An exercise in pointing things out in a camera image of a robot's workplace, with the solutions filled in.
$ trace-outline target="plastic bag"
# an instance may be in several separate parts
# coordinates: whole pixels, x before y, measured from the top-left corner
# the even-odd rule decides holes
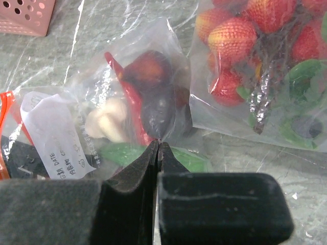
[[[2,178],[108,179],[154,139],[190,171],[206,171],[189,83],[188,61],[159,19],[111,44],[66,87],[2,94]]]
[[[327,150],[327,4],[202,0],[191,50],[195,127]]]

